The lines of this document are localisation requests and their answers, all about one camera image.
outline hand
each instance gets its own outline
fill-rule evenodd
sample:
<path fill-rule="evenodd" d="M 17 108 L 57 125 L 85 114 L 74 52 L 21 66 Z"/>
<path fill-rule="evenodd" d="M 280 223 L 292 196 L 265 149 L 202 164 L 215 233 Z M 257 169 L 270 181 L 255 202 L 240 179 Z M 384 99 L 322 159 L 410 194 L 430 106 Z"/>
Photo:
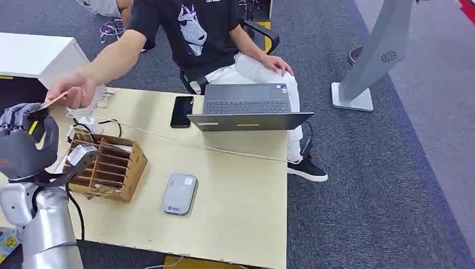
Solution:
<path fill-rule="evenodd" d="M 51 100 L 67 91 L 66 96 L 54 103 L 66 108 L 85 108 L 91 104 L 96 91 L 94 80 L 81 72 L 73 72 L 57 80 L 48 91 L 46 100 Z"/>
<path fill-rule="evenodd" d="M 285 75 L 285 71 L 294 75 L 292 68 L 279 56 L 267 55 L 262 59 L 262 64 L 277 74 Z"/>
<path fill-rule="evenodd" d="M 0 173 L 9 179 L 36 174 L 57 159 L 59 129 L 53 118 L 47 116 L 44 120 L 46 133 L 40 150 L 27 132 L 27 117 L 39 106 L 16 105 L 6 109 L 0 118 Z"/>

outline black t-shirt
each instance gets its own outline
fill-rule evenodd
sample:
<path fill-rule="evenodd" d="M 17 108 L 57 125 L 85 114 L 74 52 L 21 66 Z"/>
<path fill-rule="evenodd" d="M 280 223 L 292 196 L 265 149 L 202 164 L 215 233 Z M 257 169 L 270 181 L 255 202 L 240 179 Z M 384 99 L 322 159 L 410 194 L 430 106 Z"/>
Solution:
<path fill-rule="evenodd" d="M 237 27 L 238 0 L 134 0 L 129 29 L 155 46 L 161 25 L 173 60 L 193 75 L 234 64 L 237 47 L 229 32 Z"/>

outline white cable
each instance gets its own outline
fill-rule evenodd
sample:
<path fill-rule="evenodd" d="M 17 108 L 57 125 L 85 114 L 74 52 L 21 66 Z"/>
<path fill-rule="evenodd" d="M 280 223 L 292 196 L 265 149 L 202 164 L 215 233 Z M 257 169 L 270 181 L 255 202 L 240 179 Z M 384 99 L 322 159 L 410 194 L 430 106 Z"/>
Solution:
<path fill-rule="evenodd" d="M 148 266 L 148 267 L 145 267 L 144 269 L 153 269 L 153 268 L 164 268 L 164 267 L 173 267 L 175 265 L 177 265 L 181 259 L 183 259 L 183 256 L 181 256 L 178 261 L 176 261 L 174 264 L 172 265 L 155 265 L 155 266 Z"/>
<path fill-rule="evenodd" d="M 66 114 L 66 117 L 74 118 L 74 116 L 72 115 L 71 112 L 67 113 L 67 114 Z M 94 116 L 86 116 L 86 117 L 88 117 L 88 118 L 94 118 L 94 119 L 100 119 L 100 120 L 111 120 L 111 119 L 108 119 L 108 118 L 101 118 L 101 117 L 94 117 Z M 149 135 L 152 135 L 152 136 L 157 136 L 157 137 L 161 137 L 161 138 L 167 138 L 167 139 L 170 139 L 170 140 L 175 140 L 175 141 L 182 142 L 182 143 L 187 143 L 187 144 L 189 144 L 189 145 L 192 145 L 192 146 L 195 146 L 195 147 L 201 147 L 201 148 L 207 149 L 207 150 L 213 150 L 213 151 L 217 151 L 217 152 L 223 152 L 223 153 L 234 154 L 234 155 L 241 155 L 241 156 L 246 156 L 246 157 L 259 158 L 259 159 L 264 159 L 264 160 L 284 161 L 284 162 L 286 162 L 286 163 L 289 162 L 289 163 L 292 163 L 292 164 L 298 164 L 298 163 L 294 163 L 294 162 L 292 162 L 292 161 L 285 160 L 285 159 L 279 159 L 279 158 L 268 157 L 268 156 L 262 156 L 262 155 L 256 155 L 256 154 L 250 154 L 250 153 L 243 153 L 243 152 L 235 152 L 235 151 L 229 151 L 229 150 L 222 150 L 222 149 L 217 149 L 217 148 L 214 148 L 214 147 L 208 147 L 208 146 L 205 146 L 205 145 L 194 144 L 194 143 L 191 143 L 190 141 L 181 140 L 181 139 L 174 138 L 174 137 L 163 136 L 163 135 L 161 135 L 161 134 L 151 133 L 151 132 L 145 131 L 144 129 L 140 129 L 140 128 L 138 128 L 138 127 L 135 127 L 135 126 L 132 126 L 132 125 L 128 125 L 128 124 L 125 124 L 125 123 L 122 123 L 122 122 L 118 122 L 118 121 L 117 121 L 117 123 L 119 123 L 120 125 L 127 126 L 127 127 L 129 127 L 129 128 L 133 128 L 133 129 L 139 130 L 139 131 L 144 132 L 144 133 L 148 133 Z"/>

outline cardboard organizer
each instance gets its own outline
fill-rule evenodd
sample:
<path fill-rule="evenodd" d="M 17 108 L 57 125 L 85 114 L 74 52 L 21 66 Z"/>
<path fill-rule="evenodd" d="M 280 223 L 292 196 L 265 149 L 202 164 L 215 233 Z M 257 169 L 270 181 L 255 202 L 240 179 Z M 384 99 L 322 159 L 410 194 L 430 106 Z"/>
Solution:
<path fill-rule="evenodd" d="M 69 147 L 68 154 L 79 144 L 93 145 L 99 149 L 96 160 L 69 182 L 73 192 L 82 193 L 88 198 L 101 197 L 117 201 L 130 202 L 138 182 L 147 164 L 147 158 L 136 141 L 103 134 L 76 132 Z M 128 146 L 131 152 L 115 145 Z M 71 164 L 66 160 L 63 172 Z"/>

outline laptop keyboard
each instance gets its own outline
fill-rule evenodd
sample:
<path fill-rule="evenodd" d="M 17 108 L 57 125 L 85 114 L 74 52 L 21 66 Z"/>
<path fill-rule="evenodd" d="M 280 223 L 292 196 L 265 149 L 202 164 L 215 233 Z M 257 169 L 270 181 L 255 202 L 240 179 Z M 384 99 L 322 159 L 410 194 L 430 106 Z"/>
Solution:
<path fill-rule="evenodd" d="M 208 101 L 206 114 L 249 114 L 289 112 L 286 100 Z"/>

